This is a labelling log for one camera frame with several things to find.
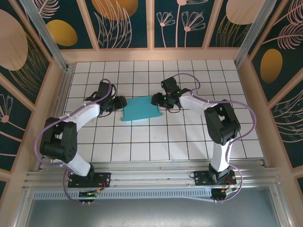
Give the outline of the aluminium left corner post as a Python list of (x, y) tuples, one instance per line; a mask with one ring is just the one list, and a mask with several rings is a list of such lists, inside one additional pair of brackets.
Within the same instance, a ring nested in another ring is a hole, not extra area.
[(23, 9), (33, 22), (35, 28), (44, 40), (48, 50), (63, 71), (67, 70), (67, 64), (61, 51), (50, 33), (44, 19), (51, 19), (60, 8), (59, 0), (19, 0)]

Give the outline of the aluminium corner post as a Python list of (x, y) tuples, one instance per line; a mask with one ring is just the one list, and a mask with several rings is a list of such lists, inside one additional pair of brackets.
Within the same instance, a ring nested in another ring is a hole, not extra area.
[(235, 67), (237, 70), (240, 68), (241, 64), (243, 63), (244, 59), (248, 54), (248, 51), (250, 50), (251, 46), (259, 35), (262, 27), (266, 23), (267, 18), (273, 10), (275, 3), (276, 0), (265, 0), (263, 5), (261, 6), (256, 16), (256, 19), (252, 23), (249, 31), (247, 32), (234, 60)]
[(61, 51), (50, 33), (44, 19), (51, 19), (60, 8), (59, 0), (19, 0), (23, 9), (33, 22), (35, 28), (44, 40), (48, 50), (63, 71), (67, 70), (67, 64)]

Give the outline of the aluminium base frame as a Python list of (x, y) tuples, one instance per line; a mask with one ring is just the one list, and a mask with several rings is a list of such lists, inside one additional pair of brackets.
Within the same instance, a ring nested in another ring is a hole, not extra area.
[[(277, 170), (265, 167), (262, 159), (232, 160), (238, 167), (237, 181), (243, 175), (243, 187), (280, 185)], [(118, 161), (93, 163), (96, 172), (111, 173), (111, 189), (168, 189), (194, 187), (189, 174), (208, 170), (208, 160)], [(39, 171), (27, 172), (23, 190), (62, 189), (64, 169), (41, 165)]]

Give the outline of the aluminium side rail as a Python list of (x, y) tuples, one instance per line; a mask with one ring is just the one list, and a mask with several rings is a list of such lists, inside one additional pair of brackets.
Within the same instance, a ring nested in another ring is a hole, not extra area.
[[(75, 64), (68, 64), (67, 69), (63, 72), (61, 81), (59, 83), (60, 87), (58, 89), (57, 96), (55, 98), (55, 104), (53, 105), (53, 110), (52, 110), (52, 117), (54, 118), (60, 118), (63, 114), (63, 109), (65, 107), (65, 101), (68, 96), (74, 70), (75, 70)], [(40, 154), (40, 144), (41, 144), (40, 139), (46, 130), (47, 130), (47, 126), (45, 125), (45, 127), (39, 132), (38, 136), (35, 139), (34, 142), (35, 156), (38, 159), (39, 163), (41, 163), (42, 165), (45, 166), (60, 165), (59, 163), (45, 162), (45, 160), (43, 159), (44, 156)]]

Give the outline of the aluminium right corner post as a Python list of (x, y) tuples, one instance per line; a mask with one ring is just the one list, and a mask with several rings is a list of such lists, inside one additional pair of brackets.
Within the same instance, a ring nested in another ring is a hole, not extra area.
[(241, 64), (243, 63), (244, 59), (248, 54), (248, 51), (250, 50), (251, 46), (259, 35), (262, 27), (266, 23), (267, 18), (273, 10), (275, 3), (276, 0), (265, 0), (263, 5), (261, 6), (256, 16), (256, 19), (252, 23), (249, 31), (247, 32), (234, 60), (235, 67), (237, 70), (240, 68)]

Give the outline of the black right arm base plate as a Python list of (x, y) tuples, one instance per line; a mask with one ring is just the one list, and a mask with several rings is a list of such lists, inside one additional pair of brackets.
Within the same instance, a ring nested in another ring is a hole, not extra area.
[(236, 185), (236, 176), (233, 170), (230, 170), (229, 173), (218, 182), (215, 182), (209, 175), (208, 171), (194, 171), (193, 179), (195, 181), (195, 186), (217, 186), (217, 185)]

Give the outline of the teal paper box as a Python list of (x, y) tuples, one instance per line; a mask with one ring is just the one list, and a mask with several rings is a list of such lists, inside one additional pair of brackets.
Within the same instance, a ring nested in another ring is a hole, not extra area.
[(130, 122), (148, 118), (160, 117), (163, 114), (157, 105), (152, 104), (152, 96), (127, 98), (127, 105), (123, 108), (121, 121)]

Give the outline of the grey metal sheet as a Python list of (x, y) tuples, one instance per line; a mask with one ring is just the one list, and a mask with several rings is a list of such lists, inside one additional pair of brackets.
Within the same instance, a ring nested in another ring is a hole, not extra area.
[(281, 227), (265, 203), (187, 199), (104, 200), (90, 206), (34, 201), (26, 227)]

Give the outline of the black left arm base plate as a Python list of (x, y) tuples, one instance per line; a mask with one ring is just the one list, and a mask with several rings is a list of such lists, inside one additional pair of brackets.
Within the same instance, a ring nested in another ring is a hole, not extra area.
[(70, 175), (68, 188), (107, 188), (110, 186), (111, 173), (95, 173), (94, 175)]

